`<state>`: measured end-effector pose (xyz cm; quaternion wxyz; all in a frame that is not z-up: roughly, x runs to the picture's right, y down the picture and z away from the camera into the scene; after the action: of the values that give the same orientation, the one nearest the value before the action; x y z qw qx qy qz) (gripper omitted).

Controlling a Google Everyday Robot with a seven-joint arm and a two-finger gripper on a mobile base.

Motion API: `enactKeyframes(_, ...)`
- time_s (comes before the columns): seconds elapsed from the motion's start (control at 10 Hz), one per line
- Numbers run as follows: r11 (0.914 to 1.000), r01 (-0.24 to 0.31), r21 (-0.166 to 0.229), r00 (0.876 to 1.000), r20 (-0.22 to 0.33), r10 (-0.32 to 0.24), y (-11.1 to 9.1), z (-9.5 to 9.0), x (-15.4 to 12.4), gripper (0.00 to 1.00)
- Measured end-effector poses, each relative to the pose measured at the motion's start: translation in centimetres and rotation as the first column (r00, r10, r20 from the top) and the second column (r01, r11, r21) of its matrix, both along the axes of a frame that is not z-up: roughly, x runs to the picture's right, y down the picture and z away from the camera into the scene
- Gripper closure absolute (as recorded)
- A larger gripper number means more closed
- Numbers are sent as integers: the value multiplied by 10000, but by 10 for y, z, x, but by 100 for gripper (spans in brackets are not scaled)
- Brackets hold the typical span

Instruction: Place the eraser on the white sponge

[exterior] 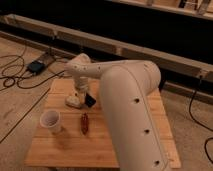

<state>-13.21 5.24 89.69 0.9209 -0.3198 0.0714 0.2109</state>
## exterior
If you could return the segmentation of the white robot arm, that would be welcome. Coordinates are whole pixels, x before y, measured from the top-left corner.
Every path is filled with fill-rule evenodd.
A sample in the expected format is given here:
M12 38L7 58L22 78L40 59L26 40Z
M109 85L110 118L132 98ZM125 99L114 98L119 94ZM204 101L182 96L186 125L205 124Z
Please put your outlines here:
M120 171L171 171L154 123L147 96L161 80L158 66L148 60L93 63L82 53L66 64L75 89L88 90L99 80L99 99Z

